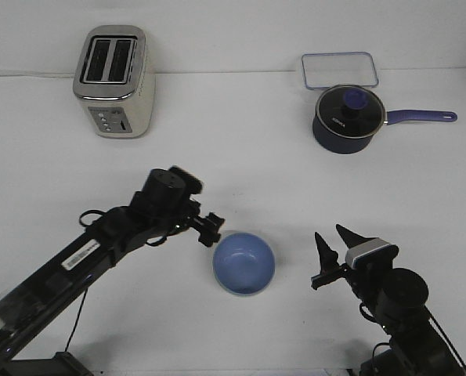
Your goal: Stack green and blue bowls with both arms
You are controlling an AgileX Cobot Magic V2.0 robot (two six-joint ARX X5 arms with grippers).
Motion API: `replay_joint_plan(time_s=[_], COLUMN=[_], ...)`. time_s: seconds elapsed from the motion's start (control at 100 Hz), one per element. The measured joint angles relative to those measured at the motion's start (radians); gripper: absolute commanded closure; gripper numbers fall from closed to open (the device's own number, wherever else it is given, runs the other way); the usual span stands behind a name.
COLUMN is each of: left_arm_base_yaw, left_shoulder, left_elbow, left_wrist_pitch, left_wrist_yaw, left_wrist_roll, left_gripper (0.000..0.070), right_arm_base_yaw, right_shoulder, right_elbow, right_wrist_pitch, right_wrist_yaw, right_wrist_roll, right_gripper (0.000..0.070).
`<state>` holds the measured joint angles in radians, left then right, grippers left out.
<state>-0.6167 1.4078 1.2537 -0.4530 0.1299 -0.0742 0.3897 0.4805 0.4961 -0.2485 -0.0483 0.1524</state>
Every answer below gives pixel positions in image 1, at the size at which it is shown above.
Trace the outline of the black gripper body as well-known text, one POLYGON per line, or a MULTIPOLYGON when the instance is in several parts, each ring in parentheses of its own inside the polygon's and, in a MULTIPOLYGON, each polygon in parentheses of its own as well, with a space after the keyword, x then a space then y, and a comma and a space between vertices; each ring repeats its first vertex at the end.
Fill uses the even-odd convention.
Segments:
POLYGON ((190 226, 199 233, 198 241, 200 243, 206 247, 212 247, 221 238, 220 228, 224 222, 224 218, 210 212, 204 218, 200 216, 193 218, 190 226))
POLYGON ((356 271, 347 264, 341 264, 335 269, 320 271, 318 274, 311 277, 311 288, 317 291, 322 286, 331 284, 341 278, 345 279, 351 287, 358 284, 356 271))

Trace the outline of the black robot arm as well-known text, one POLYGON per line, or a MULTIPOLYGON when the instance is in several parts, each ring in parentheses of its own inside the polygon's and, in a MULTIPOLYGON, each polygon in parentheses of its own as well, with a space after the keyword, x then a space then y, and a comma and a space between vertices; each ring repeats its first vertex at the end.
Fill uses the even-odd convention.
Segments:
POLYGON ((0 298, 0 363, 11 360, 83 291, 128 253, 156 247, 190 228, 211 247, 220 238, 224 220, 211 212, 200 215, 192 196, 200 180, 173 166, 150 171, 130 204, 105 211, 26 280, 0 298))
POLYGON ((393 265, 399 248, 379 237, 363 237, 344 226, 336 230, 348 250, 338 253, 314 235, 320 272, 313 289, 343 278, 360 300, 361 315, 389 336, 388 350, 373 352, 360 375, 466 375, 466 364, 426 306, 428 285, 414 271, 393 265))

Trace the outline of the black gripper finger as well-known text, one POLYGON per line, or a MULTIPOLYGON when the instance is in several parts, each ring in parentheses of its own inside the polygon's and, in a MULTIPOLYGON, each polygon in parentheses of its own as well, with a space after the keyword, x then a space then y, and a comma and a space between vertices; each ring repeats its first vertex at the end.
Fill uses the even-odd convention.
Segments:
POLYGON ((320 260, 320 273, 326 274, 337 269, 339 267, 338 253, 330 248, 319 233, 315 232, 314 238, 320 260))
POLYGON ((335 228, 340 238, 343 240, 343 242, 348 248, 354 248, 358 245, 366 243, 367 241, 373 240, 373 237, 363 237, 340 224, 336 224, 335 228))

